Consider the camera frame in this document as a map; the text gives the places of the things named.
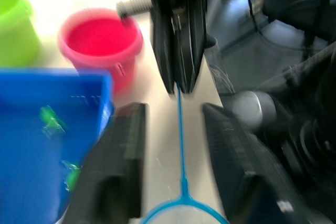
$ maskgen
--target tabletop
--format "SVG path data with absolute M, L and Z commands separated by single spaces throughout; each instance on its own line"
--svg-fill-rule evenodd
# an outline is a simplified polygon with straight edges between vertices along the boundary
M 73 12 L 91 7 L 114 9 L 120 0 L 29 0 L 34 9 L 32 18 L 43 45 L 37 66 L 72 68 L 59 52 L 56 37 L 62 22 Z M 129 102 L 149 105 L 145 156 L 145 214 L 154 206 L 180 193 L 180 156 L 178 147 L 177 100 L 167 94 L 161 80 L 150 43 L 149 14 L 135 17 L 143 37 L 143 56 L 137 60 L 137 72 L 131 91 L 115 99 L 117 107 Z M 203 59 L 200 76 L 192 95 L 183 98 L 186 139 L 186 172 L 192 196 L 222 212 L 221 202 L 210 166 L 201 104 L 220 105 L 215 84 Z

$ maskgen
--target red bucket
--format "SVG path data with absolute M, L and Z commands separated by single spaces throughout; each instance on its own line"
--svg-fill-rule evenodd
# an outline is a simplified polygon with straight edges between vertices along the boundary
M 133 82 L 143 38 L 134 19 L 121 20 L 113 10 L 95 8 L 70 16 L 60 30 L 58 45 L 76 69 L 108 70 L 118 94 Z

